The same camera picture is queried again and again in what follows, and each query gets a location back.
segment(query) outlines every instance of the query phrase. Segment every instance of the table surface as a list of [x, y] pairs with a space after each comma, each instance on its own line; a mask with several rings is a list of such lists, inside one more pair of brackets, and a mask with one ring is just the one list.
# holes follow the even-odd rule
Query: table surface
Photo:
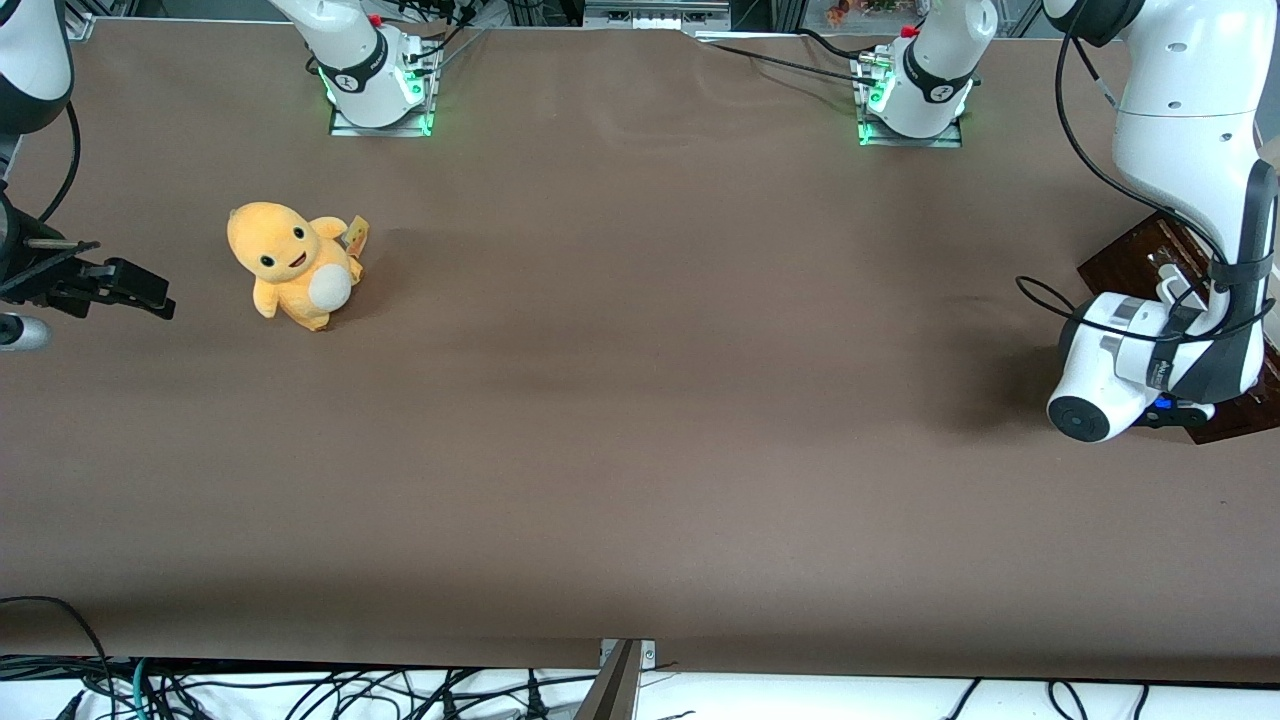
[[[100, 23], [54, 225], [178, 314], [41, 313], [55, 345], [4, 357], [0, 587], [116, 655], [1280, 680], [1277, 436], [1043, 419], [1060, 325], [1012, 277], [1083, 299], [1146, 215], [1071, 155], [1055, 55], [993, 44], [965, 146], [922, 151], [675, 32], [497, 31], [434, 137], [330, 138], [289, 27]], [[372, 225], [330, 332], [255, 313], [224, 236], [255, 200]], [[0, 651], [84, 651], [6, 612]]]

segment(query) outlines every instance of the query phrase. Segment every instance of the white cylinder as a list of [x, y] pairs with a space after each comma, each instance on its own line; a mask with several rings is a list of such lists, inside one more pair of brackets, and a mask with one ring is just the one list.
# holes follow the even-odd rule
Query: white cylinder
[[922, 87], [906, 69], [908, 47], [928, 74], [943, 81], [964, 78], [978, 65], [996, 36], [997, 22], [991, 0], [950, 0], [934, 5], [918, 37], [900, 37], [891, 45], [893, 77], [882, 99], [870, 104], [870, 110], [890, 129], [906, 137], [934, 137], [947, 129], [963, 110], [973, 81], [959, 88], [950, 85]]

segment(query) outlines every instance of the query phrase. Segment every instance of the black band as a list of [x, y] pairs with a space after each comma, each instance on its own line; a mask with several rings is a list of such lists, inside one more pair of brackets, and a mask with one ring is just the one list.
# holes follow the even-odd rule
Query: black band
[[[1165, 322], [1165, 327], [1161, 328], [1160, 334], [1184, 333], [1199, 315], [1199, 310], [1179, 305], [1169, 315], [1169, 320]], [[1174, 377], [1174, 356], [1178, 355], [1180, 345], [1176, 340], [1156, 343], [1155, 350], [1151, 351], [1151, 361], [1147, 363], [1147, 387], [1153, 387], [1161, 392], [1169, 389], [1169, 382]]]
[[378, 36], [378, 45], [374, 47], [374, 53], [362, 63], [339, 69], [326, 65], [316, 58], [316, 64], [320, 65], [320, 72], [329, 78], [329, 82], [334, 87], [348, 94], [364, 92], [365, 83], [369, 82], [369, 78], [374, 77], [383, 69], [383, 65], [387, 64], [387, 36], [376, 31], [374, 35]]
[[931, 74], [915, 61], [914, 40], [906, 46], [906, 51], [902, 53], [902, 67], [906, 69], [906, 77], [910, 78], [911, 85], [919, 87], [920, 92], [924, 94], [924, 101], [933, 105], [941, 105], [955, 97], [957, 92], [964, 90], [969, 78], [973, 77], [973, 70], [978, 69], [973, 68], [963, 77], [954, 79], [943, 79], [936, 74]]
[[1265, 258], [1258, 260], [1234, 263], [1230, 265], [1213, 260], [1208, 265], [1208, 277], [1211, 281], [1224, 287], [1261, 281], [1271, 274], [1271, 264], [1274, 259], [1275, 254], [1268, 252]]
[[[1059, 32], [1066, 32], [1071, 29], [1071, 24], [1075, 24], [1075, 37], [1094, 47], [1102, 47], [1115, 40], [1120, 31], [1129, 27], [1129, 23], [1142, 10], [1142, 5], [1143, 0], [1079, 0], [1061, 18], [1055, 18], [1048, 13], [1044, 15]], [[1082, 8], [1088, 8], [1083, 15], [1080, 14]]]

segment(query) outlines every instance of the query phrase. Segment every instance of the plush toy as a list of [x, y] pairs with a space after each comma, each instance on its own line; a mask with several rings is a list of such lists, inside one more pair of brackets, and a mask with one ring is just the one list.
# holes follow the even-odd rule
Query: plush toy
[[351, 297], [364, 268], [369, 223], [358, 215], [351, 227], [338, 218], [306, 222], [275, 202], [250, 202], [232, 211], [227, 241], [253, 281], [253, 306], [264, 318], [275, 309], [308, 331], [329, 325], [329, 313]]

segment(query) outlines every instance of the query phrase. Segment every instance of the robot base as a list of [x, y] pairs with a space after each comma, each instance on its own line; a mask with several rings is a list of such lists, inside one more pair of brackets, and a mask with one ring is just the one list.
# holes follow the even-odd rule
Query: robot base
[[874, 86], [854, 85], [854, 104], [858, 106], [858, 143], [890, 145], [895, 147], [960, 147], [960, 120], [954, 119], [941, 135], [929, 138], [906, 137], [890, 129], [884, 120], [870, 111], [869, 105], [879, 100], [878, 94], [887, 83], [890, 55], [888, 46], [881, 45], [874, 53], [863, 53], [856, 60], [849, 61], [854, 77], [872, 78]]
[[[411, 42], [419, 38], [410, 36]], [[428, 58], [406, 67], [404, 83], [408, 92], [421, 94], [421, 102], [404, 114], [399, 120], [380, 128], [361, 127], [347, 119], [338, 111], [337, 102], [333, 101], [330, 91], [329, 105], [333, 106], [333, 115], [329, 118], [329, 135], [335, 137], [430, 137], [435, 126], [435, 99], [440, 92], [440, 64], [443, 63], [443, 50], [438, 50], [439, 41], [421, 40], [421, 45], [413, 42], [415, 53], [430, 53]]]

